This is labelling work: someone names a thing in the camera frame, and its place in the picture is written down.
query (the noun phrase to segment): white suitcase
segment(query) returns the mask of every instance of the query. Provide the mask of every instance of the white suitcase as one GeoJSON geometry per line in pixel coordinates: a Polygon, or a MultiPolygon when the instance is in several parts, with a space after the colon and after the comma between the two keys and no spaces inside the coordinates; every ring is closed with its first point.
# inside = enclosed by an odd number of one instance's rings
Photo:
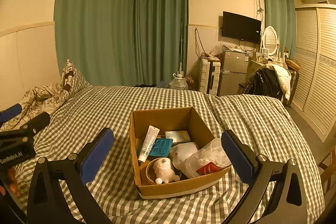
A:
{"type": "Polygon", "coordinates": [[[221,62],[213,62],[209,61],[208,59],[201,59],[201,64],[199,68],[198,91],[210,95],[217,95],[220,73],[221,62]]]}

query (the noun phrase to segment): oval mirror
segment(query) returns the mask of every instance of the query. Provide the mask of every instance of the oval mirror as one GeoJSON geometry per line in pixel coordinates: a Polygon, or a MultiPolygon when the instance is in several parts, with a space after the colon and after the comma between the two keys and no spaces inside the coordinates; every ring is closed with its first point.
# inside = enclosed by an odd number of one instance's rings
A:
{"type": "Polygon", "coordinates": [[[278,36],[272,26],[268,26],[262,36],[262,47],[268,49],[268,55],[273,55],[277,51],[278,36]]]}

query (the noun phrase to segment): mini fridge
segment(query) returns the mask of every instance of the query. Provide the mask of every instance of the mini fridge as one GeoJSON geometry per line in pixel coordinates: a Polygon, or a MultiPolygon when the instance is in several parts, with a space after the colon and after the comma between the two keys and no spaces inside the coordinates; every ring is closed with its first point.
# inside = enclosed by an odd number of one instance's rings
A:
{"type": "Polygon", "coordinates": [[[238,84],[245,83],[249,55],[225,50],[221,60],[218,96],[235,95],[238,84]]]}

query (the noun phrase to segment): bed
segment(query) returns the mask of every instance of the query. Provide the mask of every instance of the bed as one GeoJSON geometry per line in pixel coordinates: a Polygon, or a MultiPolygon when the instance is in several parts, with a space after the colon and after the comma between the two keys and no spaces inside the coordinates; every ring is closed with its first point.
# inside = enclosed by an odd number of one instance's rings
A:
{"type": "MultiPolygon", "coordinates": [[[[234,168],[214,186],[176,198],[143,200],[133,183],[128,144],[130,112],[193,106],[215,137],[231,129],[256,154],[281,162],[295,158],[307,197],[307,222],[313,223],[322,213],[324,198],[315,160],[279,100],[255,95],[216,97],[196,91],[91,86],[77,69],[72,84],[68,100],[51,115],[49,126],[35,136],[36,157],[16,166],[25,211],[38,158],[64,159],[108,127],[114,131],[115,143],[87,187],[113,223],[222,223],[247,189],[234,168]]],[[[82,220],[64,182],[61,187],[74,217],[82,220]]],[[[274,183],[270,183],[252,220],[262,215],[273,187],[274,183]]]]}

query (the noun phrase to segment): wall trim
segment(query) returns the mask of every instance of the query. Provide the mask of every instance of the wall trim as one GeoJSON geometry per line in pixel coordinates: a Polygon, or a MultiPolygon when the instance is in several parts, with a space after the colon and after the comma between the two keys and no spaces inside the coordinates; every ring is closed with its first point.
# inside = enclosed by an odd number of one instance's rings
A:
{"type": "Polygon", "coordinates": [[[295,9],[302,9],[302,8],[332,8],[336,9],[336,4],[303,4],[295,9]]]}
{"type": "Polygon", "coordinates": [[[4,30],[0,32],[0,37],[3,37],[7,34],[13,33],[13,32],[18,32],[21,30],[29,29],[29,28],[36,28],[36,27],[42,27],[42,26],[49,26],[49,25],[55,25],[54,21],[45,21],[45,22],[38,22],[38,23],[33,23],[33,24],[28,24],[28,25],[22,25],[22,26],[16,26],[7,30],[4,30]]]}
{"type": "Polygon", "coordinates": [[[210,25],[201,25],[201,24],[188,24],[188,26],[199,26],[199,27],[209,27],[209,28],[222,29],[222,27],[210,26],[210,25]]]}

